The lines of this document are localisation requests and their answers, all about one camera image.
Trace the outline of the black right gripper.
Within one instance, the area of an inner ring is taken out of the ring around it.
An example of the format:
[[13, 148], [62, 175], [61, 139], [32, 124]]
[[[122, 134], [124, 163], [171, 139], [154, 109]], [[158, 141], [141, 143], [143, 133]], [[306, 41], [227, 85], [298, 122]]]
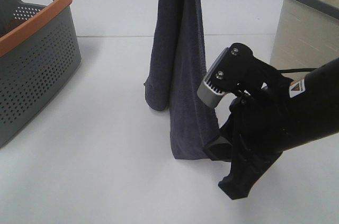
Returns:
[[269, 143], [283, 133], [288, 94], [268, 90], [266, 100], [245, 95], [230, 106], [230, 116], [204, 153], [213, 161], [231, 162], [219, 188], [232, 200], [248, 197], [253, 185], [278, 160], [282, 150]]

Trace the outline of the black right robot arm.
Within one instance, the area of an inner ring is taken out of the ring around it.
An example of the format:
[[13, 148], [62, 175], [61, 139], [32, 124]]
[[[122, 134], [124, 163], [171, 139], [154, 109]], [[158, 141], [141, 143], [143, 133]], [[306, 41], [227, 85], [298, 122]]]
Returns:
[[218, 185], [233, 200], [247, 197], [284, 151], [338, 133], [337, 59], [264, 92], [264, 103], [253, 96], [234, 99], [219, 136], [203, 149], [210, 159], [231, 164]]

